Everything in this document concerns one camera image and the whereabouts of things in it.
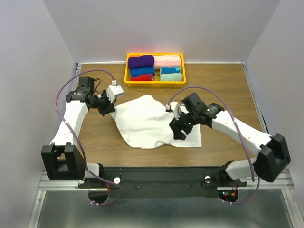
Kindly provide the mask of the white towel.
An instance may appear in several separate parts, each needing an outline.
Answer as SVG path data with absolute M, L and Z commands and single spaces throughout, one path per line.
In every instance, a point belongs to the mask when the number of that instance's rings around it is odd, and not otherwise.
M 185 140 L 175 140 L 169 123 L 173 113 L 151 95 L 122 103 L 110 113 L 124 141 L 133 148 L 155 149 L 163 145 L 174 147 L 202 146 L 200 126 L 193 127 Z

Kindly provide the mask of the purple towel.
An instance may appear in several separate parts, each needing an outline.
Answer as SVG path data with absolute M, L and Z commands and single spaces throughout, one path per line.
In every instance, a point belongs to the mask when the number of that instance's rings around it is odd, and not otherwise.
M 153 55 L 142 55 L 128 58 L 127 65 L 129 69 L 154 67 Z

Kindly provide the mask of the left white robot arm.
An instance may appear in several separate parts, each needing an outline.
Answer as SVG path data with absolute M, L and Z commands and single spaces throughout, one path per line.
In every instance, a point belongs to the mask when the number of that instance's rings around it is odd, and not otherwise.
M 101 164 L 88 163 L 79 133 L 85 116 L 97 109 L 102 116 L 115 111 L 114 104 L 123 89 L 113 79 L 100 95 L 95 95 L 95 79 L 82 77 L 79 86 L 66 95 L 66 108 L 59 129 L 49 145 L 41 149 L 42 160 L 52 181 L 89 179 L 95 187 L 105 184 L 105 171 Z

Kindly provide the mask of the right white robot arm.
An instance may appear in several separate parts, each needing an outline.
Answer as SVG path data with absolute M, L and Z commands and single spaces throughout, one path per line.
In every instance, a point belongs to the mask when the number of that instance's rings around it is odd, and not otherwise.
M 284 136 L 261 132 L 236 119 L 228 109 L 216 103 L 205 105 L 196 93 L 183 98 L 181 104 L 169 102 L 165 108 L 173 113 L 169 126 L 175 140 L 185 140 L 196 125 L 205 125 L 236 140 L 245 152 L 255 155 L 254 158 L 226 163 L 218 177 L 223 185 L 254 176 L 273 182 L 291 161 Z

